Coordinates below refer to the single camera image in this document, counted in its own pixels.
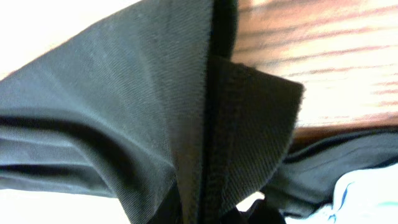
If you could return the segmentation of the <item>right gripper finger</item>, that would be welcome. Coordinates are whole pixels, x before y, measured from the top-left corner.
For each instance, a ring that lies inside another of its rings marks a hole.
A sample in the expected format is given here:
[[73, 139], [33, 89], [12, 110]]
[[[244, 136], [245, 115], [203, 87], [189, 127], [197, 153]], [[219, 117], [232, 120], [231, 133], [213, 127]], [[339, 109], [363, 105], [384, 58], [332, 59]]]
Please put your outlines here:
[[278, 209], [258, 199], [246, 212], [234, 208], [223, 215], [222, 224], [286, 224], [286, 221]]

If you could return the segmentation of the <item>black garment in pile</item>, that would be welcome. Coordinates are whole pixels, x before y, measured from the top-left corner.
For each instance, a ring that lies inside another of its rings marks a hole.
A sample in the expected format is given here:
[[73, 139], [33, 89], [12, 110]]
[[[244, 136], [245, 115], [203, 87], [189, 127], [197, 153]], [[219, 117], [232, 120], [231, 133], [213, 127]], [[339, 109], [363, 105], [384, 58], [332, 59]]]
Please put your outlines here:
[[268, 205], [284, 215], [307, 218], [331, 202], [343, 174], [395, 161], [396, 128], [339, 134], [289, 154], [261, 191]]

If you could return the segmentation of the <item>light blue garment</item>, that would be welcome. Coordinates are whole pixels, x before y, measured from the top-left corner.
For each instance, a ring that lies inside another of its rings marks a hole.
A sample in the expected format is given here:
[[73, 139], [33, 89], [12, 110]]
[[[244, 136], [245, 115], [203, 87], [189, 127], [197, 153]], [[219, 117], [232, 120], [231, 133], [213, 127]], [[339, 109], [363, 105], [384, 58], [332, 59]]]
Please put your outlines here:
[[337, 181], [333, 202], [287, 224], [397, 224], [397, 164], [349, 172]]

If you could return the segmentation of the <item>black t-shirt with white logo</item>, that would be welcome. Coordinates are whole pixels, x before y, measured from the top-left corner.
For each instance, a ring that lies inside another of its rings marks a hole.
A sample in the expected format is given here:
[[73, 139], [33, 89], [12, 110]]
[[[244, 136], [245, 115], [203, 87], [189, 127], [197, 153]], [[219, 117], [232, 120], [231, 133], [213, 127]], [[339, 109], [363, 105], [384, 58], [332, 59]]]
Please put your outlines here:
[[1, 188], [221, 223], [287, 154], [303, 87], [230, 61], [234, 1], [141, 1], [1, 82]]

